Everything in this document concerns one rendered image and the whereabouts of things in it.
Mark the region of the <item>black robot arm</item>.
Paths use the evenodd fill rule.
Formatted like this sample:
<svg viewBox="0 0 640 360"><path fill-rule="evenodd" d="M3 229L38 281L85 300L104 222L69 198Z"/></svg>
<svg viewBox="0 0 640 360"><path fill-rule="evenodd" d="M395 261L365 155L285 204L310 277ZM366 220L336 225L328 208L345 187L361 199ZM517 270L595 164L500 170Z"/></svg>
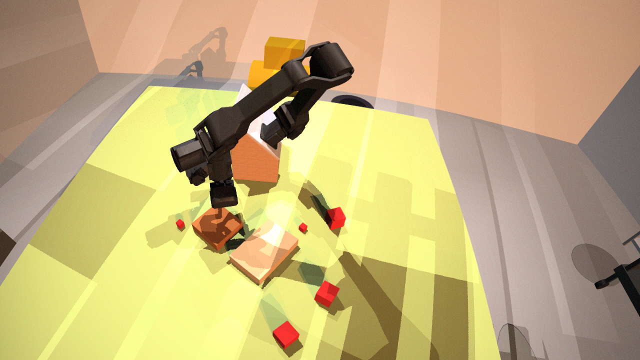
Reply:
<svg viewBox="0 0 640 360"><path fill-rule="evenodd" d="M310 57L310 75L302 61ZM239 140L246 135L250 123L262 116L293 92L293 100L284 102L274 111L275 120L261 124L260 138L274 150L278 142L294 141L310 120L309 111L328 90L345 84L355 69L336 42L312 44L300 57L286 61L281 70L256 87L233 106L211 112L193 130L195 137L170 148L179 173L185 171L190 184L199 186L206 177L214 177L207 167L210 160L221 161L230 155ZM206 127L206 130L205 130Z"/></svg>

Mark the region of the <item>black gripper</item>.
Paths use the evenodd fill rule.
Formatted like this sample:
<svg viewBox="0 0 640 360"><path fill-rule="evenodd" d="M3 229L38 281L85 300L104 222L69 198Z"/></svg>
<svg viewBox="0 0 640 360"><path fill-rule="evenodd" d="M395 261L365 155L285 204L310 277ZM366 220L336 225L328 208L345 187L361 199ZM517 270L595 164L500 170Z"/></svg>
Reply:
<svg viewBox="0 0 640 360"><path fill-rule="evenodd" d="M208 161L208 160L207 160ZM214 177L210 184L211 207L226 208L235 207L238 204L237 191L234 186L231 152L227 158L221 161L209 160L206 167L211 167Z"/></svg>

